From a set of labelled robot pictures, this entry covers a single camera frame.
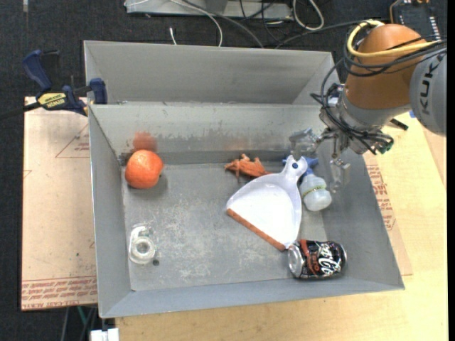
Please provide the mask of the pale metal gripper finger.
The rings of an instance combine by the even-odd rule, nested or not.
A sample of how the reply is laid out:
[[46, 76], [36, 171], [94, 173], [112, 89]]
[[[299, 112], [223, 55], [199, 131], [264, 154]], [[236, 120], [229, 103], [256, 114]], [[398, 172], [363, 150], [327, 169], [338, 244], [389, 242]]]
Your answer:
[[335, 158], [330, 161], [330, 170], [329, 188], [332, 193], [336, 193], [350, 182], [350, 164], [341, 158]]
[[302, 157], [315, 158], [316, 151], [322, 139], [316, 135], [312, 128], [298, 131], [289, 137], [291, 142], [291, 155], [295, 161], [300, 160]]

